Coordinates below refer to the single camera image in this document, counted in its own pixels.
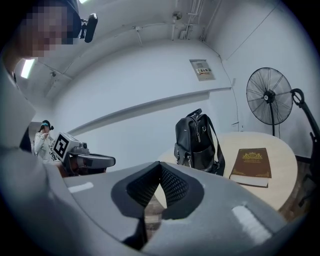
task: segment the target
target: brown book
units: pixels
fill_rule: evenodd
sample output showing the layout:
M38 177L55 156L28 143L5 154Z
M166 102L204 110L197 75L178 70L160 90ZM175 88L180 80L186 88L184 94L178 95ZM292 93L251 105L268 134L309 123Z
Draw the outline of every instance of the brown book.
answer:
M267 149L239 149L229 178L240 184L267 188L271 179Z

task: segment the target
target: book cover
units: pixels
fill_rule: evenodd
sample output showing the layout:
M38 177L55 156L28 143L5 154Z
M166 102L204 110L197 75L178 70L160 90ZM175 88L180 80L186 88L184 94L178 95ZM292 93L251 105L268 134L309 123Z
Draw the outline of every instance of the book cover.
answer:
M238 151L231 176L271 178L271 168L266 148L241 148Z

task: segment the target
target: round table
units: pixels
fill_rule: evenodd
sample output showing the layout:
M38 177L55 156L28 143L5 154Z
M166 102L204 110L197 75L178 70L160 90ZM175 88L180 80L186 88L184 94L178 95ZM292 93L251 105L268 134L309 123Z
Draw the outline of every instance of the round table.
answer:
M226 179L229 179L239 149L266 148L272 176L268 187L239 186L278 211L289 198L297 180L298 166L291 148L277 137L260 132L223 133L218 135L218 139L225 159L223 177ZM176 164L174 148L164 152L158 161ZM155 197L165 208L167 207L165 193L160 185L155 192Z

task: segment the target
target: black backpack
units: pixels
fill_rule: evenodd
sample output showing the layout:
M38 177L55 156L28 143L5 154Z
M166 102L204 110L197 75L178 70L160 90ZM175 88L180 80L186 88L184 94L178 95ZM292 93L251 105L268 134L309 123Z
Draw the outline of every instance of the black backpack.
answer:
M178 165L185 165L207 173L224 175L225 158L210 118L201 114L201 108L188 114L175 125L176 144L174 156ZM211 134L212 128L217 137L217 158Z

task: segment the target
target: pipe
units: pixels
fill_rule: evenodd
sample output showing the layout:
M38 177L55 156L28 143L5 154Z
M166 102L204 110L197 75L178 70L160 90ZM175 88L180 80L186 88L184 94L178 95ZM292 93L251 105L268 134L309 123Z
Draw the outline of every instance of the pipe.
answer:
M210 19L208 25L207 25L206 28L205 28L204 34L203 34L203 35L201 36L201 38L200 38L201 41L204 41L204 40L205 40L205 37L206 37L207 32L208 32L208 28L209 28L209 26L211 25L211 22L212 22L212 20L214 19L215 15L216 15L216 13L217 13L217 10L219 9L220 4L221 4L221 0L219 0L218 4L216 5L216 8L215 8L215 10L214 10L214 12L213 12L213 14L212 14L212 16L211 16L211 19Z
M200 3L201 3L201 0L199 0L199 2L198 2L198 6L196 7L196 12L195 13L187 13L188 15L194 15L194 16L197 16L198 15L198 13L199 13L199 7L200 7Z
M139 34L139 30L140 30L140 27L135 27L135 31L136 31L136 33L137 33L137 35L138 35L138 39L139 39L139 44L140 44L140 46L143 46L142 45L142 41L141 41L141 37L140 37L140 34Z
M202 11L204 10L204 0L202 1L201 7L200 7L200 14L198 17L198 24L200 25L200 17L202 15Z
M197 12L201 14L201 13L202 13L202 7L203 7L204 0L200 0L200 2L201 2L201 4L200 4L200 9L197 10ZM189 33L188 33L188 37L187 37L188 39L191 37L192 32L194 31L194 19L195 19L195 17L196 17L196 16L193 16L193 17L192 17L192 20L191 20L192 26L191 26L191 28L190 28L190 30L189 30Z
M171 41L174 40L175 37L175 28L176 28L176 19L173 19L173 24L172 24L172 33L171 33Z
M196 7L196 0L193 0L191 12L195 11L195 7ZM184 40L187 39L187 35L188 35L189 28L190 28L190 23L191 23L191 18L192 18L192 16L189 17L188 25L186 26L185 34L183 37Z
M169 25L169 23L167 23L167 22L151 23L151 24L143 25L141 28L143 29L143 28L148 28L148 27L153 27L153 26L162 26L162 25ZM91 42L91 43L90 43L90 48L88 48L88 49L86 49L86 50L82 50L81 53L78 54L78 55L73 59L73 61L70 62L69 66L63 71L62 76L65 76L65 77L67 77L68 79L72 80L73 78L68 77L67 75L65 75L65 73L68 71L68 69L70 68L70 66L71 66L77 59L79 59L82 55L84 55L85 53L87 53L88 51L90 51L90 50L91 50L93 47L95 47L96 45L103 43L105 40L108 40L108 39L110 39L110 38L112 38L112 37L116 37L116 36L118 36L118 35L120 35L120 34L122 34L122 33L126 33L126 32L128 32L128 31L130 31L130 30L133 30L133 29L135 29L135 26L131 26L131 27L128 28L127 30L123 30L123 28L121 28L121 29L116 29L117 32L118 32L118 31L120 31L120 32L115 33L114 31L112 31L112 32L110 32L110 33L107 33L107 34L106 34L105 36L103 36L103 37L99 37L98 40L95 40L95 41Z

